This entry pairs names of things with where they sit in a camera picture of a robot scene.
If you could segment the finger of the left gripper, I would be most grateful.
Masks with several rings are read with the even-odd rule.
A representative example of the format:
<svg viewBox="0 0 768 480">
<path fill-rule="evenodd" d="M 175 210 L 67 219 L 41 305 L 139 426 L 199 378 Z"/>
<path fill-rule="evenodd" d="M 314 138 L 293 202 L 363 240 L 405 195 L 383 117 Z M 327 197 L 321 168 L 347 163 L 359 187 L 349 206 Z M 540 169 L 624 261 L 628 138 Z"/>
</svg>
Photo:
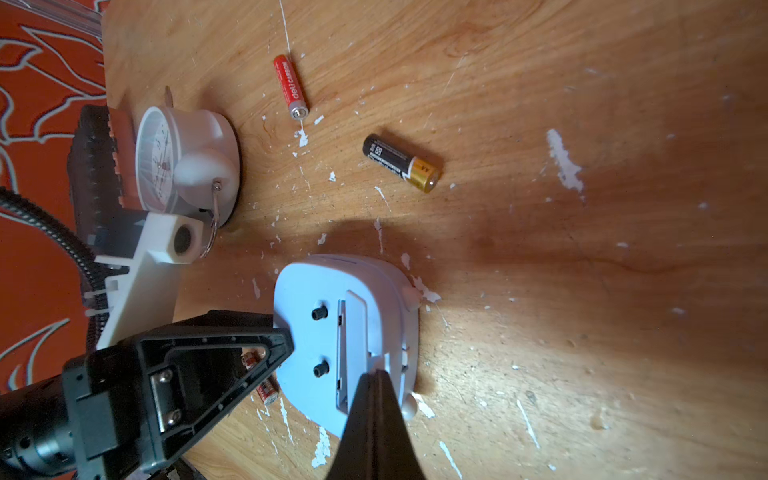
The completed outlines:
<svg viewBox="0 0 768 480">
<path fill-rule="evenodd" d="M 273 332 L 274 330 L 271 314 L 233 310 L 210 310 L 179 323 L 179 332 L 191 336 L 203 336 L 204 334 L 239 336 Z"/>
</svg>

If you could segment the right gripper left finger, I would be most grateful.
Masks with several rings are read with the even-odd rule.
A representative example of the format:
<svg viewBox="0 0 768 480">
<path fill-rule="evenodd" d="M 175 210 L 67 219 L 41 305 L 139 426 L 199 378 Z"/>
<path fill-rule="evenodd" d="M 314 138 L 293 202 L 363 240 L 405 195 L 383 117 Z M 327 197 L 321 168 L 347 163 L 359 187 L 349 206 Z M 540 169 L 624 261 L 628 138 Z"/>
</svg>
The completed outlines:
<svg viewBox="0 0 768 480">
<path fill-rule="evenodd" d="M 376 479 L 376 375 L 361 376 L 327 479 Z"/>
</svg>

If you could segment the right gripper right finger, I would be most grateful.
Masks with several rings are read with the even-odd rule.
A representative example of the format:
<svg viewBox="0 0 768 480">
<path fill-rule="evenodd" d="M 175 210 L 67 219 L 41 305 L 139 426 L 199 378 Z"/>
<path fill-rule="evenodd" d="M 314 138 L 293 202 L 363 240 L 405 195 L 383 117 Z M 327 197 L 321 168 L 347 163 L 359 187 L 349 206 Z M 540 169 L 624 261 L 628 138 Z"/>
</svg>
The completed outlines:
<svg viewBox="0 0 768 480">
<path fill-rule="evenodd" d="M 392 381 L 382 370 L 376 372 L 376 478 L 425 479 Z"/>
</svg>

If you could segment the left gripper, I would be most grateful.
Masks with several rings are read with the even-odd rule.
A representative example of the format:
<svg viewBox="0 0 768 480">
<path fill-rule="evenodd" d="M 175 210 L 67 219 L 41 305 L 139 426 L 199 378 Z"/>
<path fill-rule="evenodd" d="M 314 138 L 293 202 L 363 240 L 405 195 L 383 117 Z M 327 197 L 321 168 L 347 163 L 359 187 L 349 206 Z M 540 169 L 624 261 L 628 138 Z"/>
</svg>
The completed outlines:
<svg viewBox="0 0 768 480">
<path fill-rule="evenodd" d="M 161 327 L 1 396 L 1 477 L 154 474 L 197 444 L 293 352 L 288 330 L 224 336 Z"/>
</svg>

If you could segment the light blue square alarm clock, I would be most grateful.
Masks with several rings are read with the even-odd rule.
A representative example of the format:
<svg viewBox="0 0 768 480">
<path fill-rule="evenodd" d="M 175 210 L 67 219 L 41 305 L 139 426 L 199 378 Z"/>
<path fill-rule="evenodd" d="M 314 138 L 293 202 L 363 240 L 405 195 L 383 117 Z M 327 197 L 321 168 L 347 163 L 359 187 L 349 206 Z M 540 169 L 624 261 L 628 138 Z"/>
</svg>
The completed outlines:
<svg viewBox="0 0 768 480">
<path fill-rule="evenodd" d="M 289 264 L 274 291 L 274 324 L 294 351 L 277 378 L 288 401 L 341 436 L 362 375 L 384 370 L 404 419 L 418 411 L 420 292 L 382 260 L 322 254 Z"/>
</svg>

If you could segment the white twin-bell alarm clock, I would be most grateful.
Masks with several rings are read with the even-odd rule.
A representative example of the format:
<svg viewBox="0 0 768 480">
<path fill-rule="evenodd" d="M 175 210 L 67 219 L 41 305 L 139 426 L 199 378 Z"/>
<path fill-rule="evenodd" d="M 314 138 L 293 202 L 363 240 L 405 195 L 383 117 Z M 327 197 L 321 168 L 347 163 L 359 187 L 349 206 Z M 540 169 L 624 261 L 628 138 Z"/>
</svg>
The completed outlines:
<svg viewBox="0 0 768 480">
<path fill-rule="evenodd" d="M 205 109 L 148 108 L 138 127 L 135 172 L 144 209 L 208 224 L 207 256 L 240 189 L 241 155 L 230 122 Z"/>
</svg>

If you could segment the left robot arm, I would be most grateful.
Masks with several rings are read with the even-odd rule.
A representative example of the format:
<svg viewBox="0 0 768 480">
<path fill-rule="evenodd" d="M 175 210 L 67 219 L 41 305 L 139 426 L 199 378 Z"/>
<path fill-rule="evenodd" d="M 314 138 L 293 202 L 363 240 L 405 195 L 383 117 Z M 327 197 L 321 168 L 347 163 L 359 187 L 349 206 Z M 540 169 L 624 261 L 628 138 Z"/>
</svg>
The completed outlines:
<svg viewBox="0 0 768 480">
<path fill-rule="evenodd" d="M 106 271 L 75 234 L 9 189 L 1 208 L 55 241 L 81 272 L 91 318 L 1 312 L 1 475 L 124 479 L 171 466 L 289 358 L 268 315 L 212 310 L 105 348 Z"/>
</svg>

